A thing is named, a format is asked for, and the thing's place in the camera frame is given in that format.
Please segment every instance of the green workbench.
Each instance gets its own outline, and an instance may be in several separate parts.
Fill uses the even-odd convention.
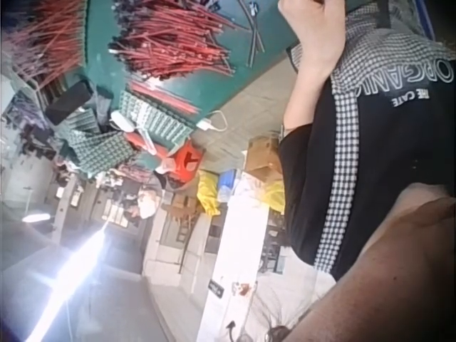
[[[246,67],[250,33],[243,30],[226,28],[216,37],[217,42],[231,51],[230,64],[236,68],[234,76],[223,76],[211,71],[199,71],[186,78],[174,78],[161,86],[201,108],[201,113],[192,118],[201,120],[224,105],[241,89],[251,83],[283,57],[286,48],[296,42],[296,37],[277,9],[277,0],[258,1],[257,17],[259,31],[266,48],[265,53],[258,53],[254,67]],[[357,8],[368,0],[350,0],[348,10]],[[232,19],[236,24],[249,27],[237,0],[220,0],[222,9],[219,14]],[[108,52],[108,43],[119,33],[118,25],[111,9],[113,0],[91,0],[88,6],[86,30],[87,64],[85,74],[98,86],[110,90],[114,95],[116,107],[120,92],[125,89],[127,73],[121,62]]]

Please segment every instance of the white cable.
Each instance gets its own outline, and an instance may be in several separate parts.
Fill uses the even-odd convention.
[[[227,121],[227,118],[225,117],[225,114],[221,111],[221,110],[214,110],[213,112],[211,112],[209,114],[209,118],[212,119],[212,117],[216,114],[220,114],[222,116],[222,119],[223,121],[225,122],[225,127],[224,128],[217,128],[217,127],[214,127],[213,124],[212,124],[212,120],[211,120],[211,123],[209,124],[209,129],[210,130],[215,130],[216,132],[224,132],[225,130],[228,129],[228,121]]]

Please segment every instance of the person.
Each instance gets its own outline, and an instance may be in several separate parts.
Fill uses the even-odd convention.
[[[455,54],[406,0],[279,10],[300,42],[279,146],[286,231],[337,283],[271,341],[416,341],[455,312]],[[452,211],[445,228],[433,210]]]
[[[456,341],[455,199],[440,198],[390,229],[306,313],[271,342]]]
[[[336,281],[401,193],[455,195],[455,54],[410,28],[409,1],[384,1],[390,28],[376,2],[347,18],[342,0],[279,2],[302,51],[279,145],[286,230]]]

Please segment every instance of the fluorescent light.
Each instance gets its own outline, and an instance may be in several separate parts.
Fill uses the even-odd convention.
[[[47,221],[49,219],[51,219],[50,214],[30,214],[30,215],[25,216],[22,219],[22,222],[34,223],[34,222]]]
[[[43,340],[60,307],[74,294],[75,290],[93,270],[103,248],[106,225],[107,222],[63,265],[57,275],[56,285],[48,305],[26,342],[41,342]]]

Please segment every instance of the plastic bag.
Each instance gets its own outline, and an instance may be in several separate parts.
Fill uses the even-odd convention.
[[[206,171],[199,171],[198,173],[200,175],[197,193],[199,202],[209,216],[220,215],[219,202],[217,201],[218,176]]]
[[[285,186],[283,180],[276,180],[264,185],[264,193],[261,201],[277,212],[284,213],[285,210]]]

